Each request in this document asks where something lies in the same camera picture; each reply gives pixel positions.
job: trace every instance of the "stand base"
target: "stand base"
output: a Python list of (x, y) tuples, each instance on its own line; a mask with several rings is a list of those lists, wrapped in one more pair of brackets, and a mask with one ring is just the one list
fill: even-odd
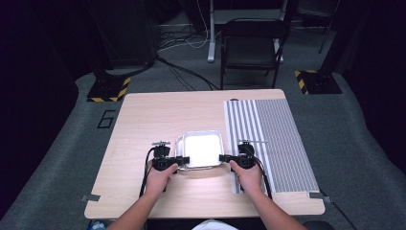
[(296, 79), (303, 94), (341, 94), (343, 93), (330, 74), (322, 76), (319, 72), (295, 71)]
[(130, 82), (130, 78), (113, 78), (110, 87), (101, 80), (96, 80), (87, 94), (87, 102), (104, 103), (120, 101)]
[(207, 61), (209, 63), (214, 62), (214, 52), (215, 52), (215, 42), (210, 42), (209, 45), (209, 55), (207, 56)]

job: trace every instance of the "cable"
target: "cable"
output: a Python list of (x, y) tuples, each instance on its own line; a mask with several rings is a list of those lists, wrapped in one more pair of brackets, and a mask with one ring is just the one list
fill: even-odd
[[(179, 36), (179, 37), (175, 37), (175, 33), (180, 34), (183, 33), (183, 31), (189, 27), (190, 29), (190, 33), (188, 35), (183, 35), (183, 36)], [(186, 41), (188, 39), (195, 39), (197, 38), (197, 33), (193, 32), (191, 30), (191, 25), (189, 26), (185, 26), (181, 31), (179, 32), (163, 32), (161, 34), (161, 39), (163, 39), (163, 41), (161, 42), (161, 44), (159, 45), (159, 48), (167, 48), (173, 44), (175, 44), (176, 42), (179, 41)]]
[(186, 40), (186, 41), (189, 43), (189, 45), (191, 45), (191, 47), (193, 47), (193, 48), (195, 48), (195, 49), (198, 49), (198, 48), (202, 48), (202, 47), (206, 44), (206, 42), (208, 41), (209, 32), (208, 32), (208, 30), (207, 30), (207, 25), (206, 25), (206, 22), (205, 22), (205, 20), (204, 20), (202, 10), (200, 10), (199, 0), (196, 0), (196, 3), (197, 3), (197, 7), (199, 8), (200, 17), (202, 18), (202, 21), (203, 21), (203, 24), (204, 24), (204, 29), (205, 29), (205, 31), (206, 31), (206, 39), (204, 40), (203, 44), (201, 44), (200, 46), (192, 46), (192, 44), (189, 43), (188, 40)]
[(211, 90), (213, 90), (213, 87), (214, 87), (215, 89), (217, 89), (217, 90), (219, 89), (217, 86), (215, 86), (215, 85), (214, 85), (213, 83), (211, 83), (209, 80), (203, 78), (202, 76), (200, 76), (200, 75), (194, 73), (194, 72), (191, 71), (191, 70), (188, 70), (188, 69), (185, 69), (185, 68), (183, 68), (183, 67), (177, 66), (177, 65), (175, 65), (175, 64), (169, 63), (169, 62), (167, 62), (165, 59), (163, 59), (162, 57), (159, 57), (159, 56), (157, 56), (156, 59), (159, 60), (159, 61), (161, 61), (162, 63), (165, 63), (165, 64), (167, 64), (167, 65), (169, 65), (169, 66), (175, 68), (175, 69), (184, 71), (184, 72), (186, 72), (186, 73), (188, 73), (188, 74), (194, 75), (194, 76), (196, 76), (196, 77), (202, 79), (204, 82), (206, 82), (206, 83), (209, 85), (209, 87), (210, 87)]
[(268, 176), (265, 173), (265, 169), (263, 167), (262, 162), (248, 148), (246, 148), (246, 147), (243, 147), (243, 148), (245, 150), (247, 150), (247, 152), (255, 159), (256, 164), (259, 166), (259, 170), (262, 173), (263, 182), (265, 183), (266, 192), (268, 193), (268, 197), (272, 199), (272, 191), (271, 191), (271, 188), (269, 186)]
[[(220, 35), (220, 33), (221, 33), (221, 31), (218, 32), (214, 37), (218, 37), (218, 35)], [(209, 40), (209, 39), (204, 40), (204, 41), (196, 41), (196, 42), (192, 42), (192, 44), (198, 44), (198, 43), (206, 42), (206, 41), (208, 41), (208, 40)], [(174, 48), (174, 47), (178, 47), (178, 46), (184, 46), (184, 45), (189, 45), (189, 43), (182, 43), (182, 44), (172, 45), (172, 46), (169, 46), (169, 47), (167, 47), (167, 48), (158, 50), (157, 52), (162, 52), (162, 51), (165, 51), (165, 50), (170, 49), (170, 48)]]
[(144, 167), (144, 178), (143, 178), (143, 183), (141, 184), (141, 190), (140, 190), (140, 195), (138, 197), (143, 196), (144, 194), (144, 188), (146, 187), (147, 184), (147, 177), (149, 175), (149, 172), (147, 172), (148, 170), (148, 159), (149, 159), (149, 155), (151, 154), (151, 152), (155, 150), (155, 148), (151, 148), (148, 153), (147, 153), (147, 157), (146, 157), (146, 164)]
[(171, 66), (168, 65), (168, 68), (172, 72), (172, 74), (177, 78), (177, 80), (188, 90), (191, 91), (188, 87), (190, 87), (192, 90), (196, 91), (196, 89), (191, 86), (187, 81), (185, 81), (182, 76)]
[[(326, 194), (322, 189), (320, 189), (320, 193), (322, 193), (323, 196), (327, 196), (327, 194)], [(346, 219), (346, 221), (351, 225), (352, 229), (357, 230), (357, 228), (355, 227), (355, 225), (352, 223), (352, 221), (350, 220), (350, 218), (343, 212), (343, 210), (341, 210), (341, 208), (338, 207), (338, 205), (337, 205), (334, 201), (331, 201), (331, 203), (332, 203), (332, 205), (334, 205), (334, 207), (338, 210), (338, 212), (340, 212), (341, 215), (343, 215), (343, 217)]]
[(135, 75), (141, 74), (144, 71), (146, 71), (147, 69), (149, 69), (150, 67), (152, 67), (153, 62), (148, 62), (146, 63), (143, 68), (139, 69), (139, 70), (134, 70), (125, 74), (120, 74), (120, 75), (112, 75), (112, 74), (108, 74), (110, 77), (114, 77), (114, 78), (130, 78), (133, 77)]

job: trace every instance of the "wrist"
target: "wrist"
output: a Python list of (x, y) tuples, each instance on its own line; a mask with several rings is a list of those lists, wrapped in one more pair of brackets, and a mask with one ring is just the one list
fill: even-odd
[(153, 193), (153, 192), (148, 192), (148, 191), (146, 191), (146, 192), (143, 194), (143, 196), (145, 196), (146, 198), (151, 199), (151, 200), (154, 200), (154, 201), (158, 200), (158, 198), (159, 198), (160, 195), (161, 195), (161, 193), (158, 194), (158, 193)]
[(250, 190), (245, 190), (245, 193), (251, 199), (253, 199), (254, 197), (260, 196), (260, 195), (264, 195), (264, 192), (262, 191), (262, 189), (260, 187), (252, 188)]

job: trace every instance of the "metal grating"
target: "metal grating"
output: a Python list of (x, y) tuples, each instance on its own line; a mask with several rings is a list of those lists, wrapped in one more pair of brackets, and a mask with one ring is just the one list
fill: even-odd
[[(226, 154), (237, 155), (239, 141), (250, 140), (273, 193), (319, 190), (286, 99), (227, 101), (224, 111)], [(237, 183), (233, 192), (242, 193)]]

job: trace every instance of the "wooden table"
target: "wooden table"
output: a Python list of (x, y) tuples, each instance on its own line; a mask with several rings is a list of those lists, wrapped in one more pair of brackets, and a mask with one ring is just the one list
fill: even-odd
[[(108, 143), (85, 216), (116, 219), (138, 199), (147, 152), (153, 142), (175, 140), (189, 131), (217, 130), (224, 152), (228, 140), (224, 101), (285, 99), (279, 89), (128, 94)], [(249, 218), (258, 213), (248, 196), (231, 192), (229, 164), (192, 172), (179, 172), (154, 206), (151, 219)], [(321, 199), (307, 192), (273, 193), (274, 201), (289, 215), (321, 215)]]

